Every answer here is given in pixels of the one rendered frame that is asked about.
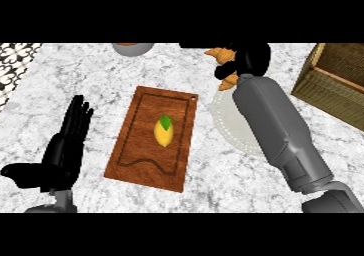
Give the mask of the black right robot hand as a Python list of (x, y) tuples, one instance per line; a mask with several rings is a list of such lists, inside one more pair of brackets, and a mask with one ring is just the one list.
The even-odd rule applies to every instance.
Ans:
[(224, 80), (233, 73), (239, 76), (252, 74), (264, 76), (271, 61), (271, 47), (268, 43), (230, 43), (228, 49), (236, 52), (236, 60), (216, 67), (215, 77)]

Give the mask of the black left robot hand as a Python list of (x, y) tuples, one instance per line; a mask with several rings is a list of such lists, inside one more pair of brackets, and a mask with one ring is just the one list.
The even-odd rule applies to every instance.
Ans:
[(0, 170), (22, 189), (70, 190), (81, 174), (85, 139), (94, 109), (82, 95), (73, 97), (60, 132), (53, 136), (41, 163), (14, 163)]

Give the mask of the golden brown croissant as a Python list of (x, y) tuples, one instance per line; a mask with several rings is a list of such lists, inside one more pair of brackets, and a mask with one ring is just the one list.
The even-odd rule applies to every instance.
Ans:
[[(206, 55), (211, 55), (216, 58), (218, 64), (224, 65), (230, 61), (236, 60), (236, 52), (227, 48), (212, 48), (205, 52)], [(237, 72), (233, 72), (230, 76), (222, 79), (222, 83), (219, 85), (219, 90), (225, 91), (231, 89), (237, 85), (239, 75)]]

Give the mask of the olive wicker basket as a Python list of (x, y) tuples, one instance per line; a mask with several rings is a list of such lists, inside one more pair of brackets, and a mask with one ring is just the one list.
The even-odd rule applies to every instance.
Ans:
[(318, 43), (292, 94), (364, 131), (364, 43)]

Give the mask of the white round placemat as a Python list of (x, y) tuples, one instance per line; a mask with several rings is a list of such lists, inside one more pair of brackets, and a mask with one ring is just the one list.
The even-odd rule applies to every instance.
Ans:
[(262, 157), (264, 152), (247, 120), (233, 99), (236, 88), (218, 91), (211, 105), (214, 123), (227, 142), (246, 154)]

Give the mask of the brown wooden cutting board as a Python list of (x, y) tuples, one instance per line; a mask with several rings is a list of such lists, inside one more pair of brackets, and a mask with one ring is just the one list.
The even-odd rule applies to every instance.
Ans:
[[(175, 192), (184, 191), (199, 95), (138, 86), (104, 177)], [(168, 146), (156, 140), (162, 116), (172, 121)]]

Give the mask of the yellow lemon with green leaf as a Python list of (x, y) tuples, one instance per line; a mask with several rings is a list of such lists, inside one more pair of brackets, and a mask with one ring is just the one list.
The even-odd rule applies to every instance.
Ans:
[(174, 123), (175, 119), (163, 115), (154, 125), (154, 138), (163, 147), (168, 147), (174, 140)]

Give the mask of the grey round pot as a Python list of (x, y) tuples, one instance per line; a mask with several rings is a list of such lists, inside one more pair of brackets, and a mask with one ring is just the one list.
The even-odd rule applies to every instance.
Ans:
[(126, 57), (138, 57), (144, 55), (152, 50), (153, 46), (153, 43), (137, 43), (132, 45), (113, 44), (116, 52)]

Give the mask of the black and white patterned tile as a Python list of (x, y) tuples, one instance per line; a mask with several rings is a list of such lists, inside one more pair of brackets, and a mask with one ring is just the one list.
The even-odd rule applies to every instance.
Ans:
[(42, 43), (0, 43), (0, 113)]

